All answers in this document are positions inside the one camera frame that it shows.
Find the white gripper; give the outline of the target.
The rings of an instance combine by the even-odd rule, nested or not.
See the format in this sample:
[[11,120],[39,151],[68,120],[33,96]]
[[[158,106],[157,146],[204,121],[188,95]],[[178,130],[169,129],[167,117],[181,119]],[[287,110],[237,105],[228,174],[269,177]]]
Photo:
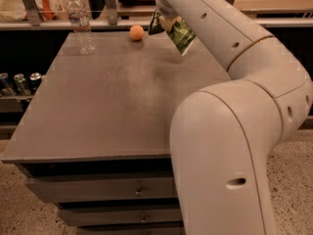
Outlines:
[[176,22],[180,20],[177,12],[166,0],[156,0],[156,8],[161,14],[159,22],[165,31],[171,31]]

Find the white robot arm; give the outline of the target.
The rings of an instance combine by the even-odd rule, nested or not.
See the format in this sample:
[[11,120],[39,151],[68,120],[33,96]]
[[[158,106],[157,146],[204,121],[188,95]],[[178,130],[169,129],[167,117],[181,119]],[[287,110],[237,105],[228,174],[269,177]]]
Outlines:
[[277,235],[267,156],[303,124],[312,81],[268,30],[224,0],[156,0],[179,16],[227,82],[188,96],[170,127],[186,235]]

